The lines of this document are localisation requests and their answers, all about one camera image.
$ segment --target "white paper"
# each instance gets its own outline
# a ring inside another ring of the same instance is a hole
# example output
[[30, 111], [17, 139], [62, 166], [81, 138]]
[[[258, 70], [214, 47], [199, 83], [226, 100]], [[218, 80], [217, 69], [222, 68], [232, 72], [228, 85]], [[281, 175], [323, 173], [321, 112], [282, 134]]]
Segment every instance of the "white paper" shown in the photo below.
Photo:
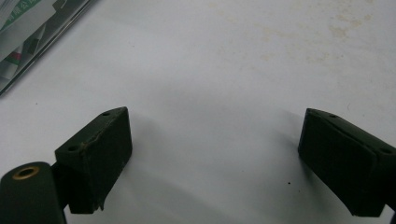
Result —
[[0, 61], [55, 14], [54, 2], [41, 0], [0, 34]]

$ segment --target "packaging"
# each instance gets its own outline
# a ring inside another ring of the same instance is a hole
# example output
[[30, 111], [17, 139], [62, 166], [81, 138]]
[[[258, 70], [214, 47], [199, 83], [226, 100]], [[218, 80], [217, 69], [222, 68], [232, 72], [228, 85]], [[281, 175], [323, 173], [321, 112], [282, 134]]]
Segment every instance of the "packaging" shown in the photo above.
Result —
[[0, 61], [23, 43], [52, 15], [56, 0], [21, 0], [0, 31]]
[[24, 43], [27, 48], [23, 50], [23, 54], [35, 55], [38, 50], [38, 44], [46, 31], [46, 24], [42, 25], [34, 34], [32, 34]]
[[3, 29], [9, 15], [11, 15], [12, 10], [19, 2], [20, 0], [0, 0], [0, 30]]
[[23, 45], [12, 51], [2, 62], [0, 62], [0, 77], [12, 79], [21, 63]]

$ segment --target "screw hole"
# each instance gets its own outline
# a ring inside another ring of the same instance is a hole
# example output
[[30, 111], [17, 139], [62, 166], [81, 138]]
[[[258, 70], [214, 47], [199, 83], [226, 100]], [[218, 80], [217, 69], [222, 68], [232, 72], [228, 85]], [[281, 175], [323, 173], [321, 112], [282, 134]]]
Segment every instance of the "screw hole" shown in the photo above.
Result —
[[78, 150], [78, 146], [72, 146], [72, 147], [69, 147], [67, 149], [67, 151], [69, 151], [69, 152], [74, 152], [74, 151], [77, 151], [77, 150]]
[[14, 176], [12, 176], [15, 180], [23, 180], [30, 178], [38, 173], [40, 168], [37, 166], [30, 166], [19, 170]]
[[390, 149], [387, 149], [387, 148], [380, 148], [379, 150], [381, 150], [385, 154], [392, 154], [392, 151]]

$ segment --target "green printed label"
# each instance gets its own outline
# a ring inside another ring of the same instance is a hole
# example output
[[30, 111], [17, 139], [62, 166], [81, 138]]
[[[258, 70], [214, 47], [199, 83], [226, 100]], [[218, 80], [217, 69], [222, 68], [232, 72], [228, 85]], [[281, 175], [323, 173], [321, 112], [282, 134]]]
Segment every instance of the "green printed label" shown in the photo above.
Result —
[[21, 54], [17, 52], [12, 52], [4, 60], [15, 65], [20, 65]]
[[27, 12], [30, 8], [34, 7], [41, 0], [21, 0], [12, 10], [11, 14], [1, 30], [4, 30], [12, 22], [17, 20], [23, 13]]

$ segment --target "white table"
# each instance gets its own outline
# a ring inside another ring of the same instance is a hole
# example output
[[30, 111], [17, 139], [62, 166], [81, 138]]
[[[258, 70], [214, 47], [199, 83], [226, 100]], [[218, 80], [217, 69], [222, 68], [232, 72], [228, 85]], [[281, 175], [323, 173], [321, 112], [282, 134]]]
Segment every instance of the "white table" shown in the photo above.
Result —
[[353, 217], [299, 160], [304, 112], [396, 146], [392, 0], [99, 0], [0, 99], [0, 173], [130, 109], [105, 211], [69, 223], [389, 223]]

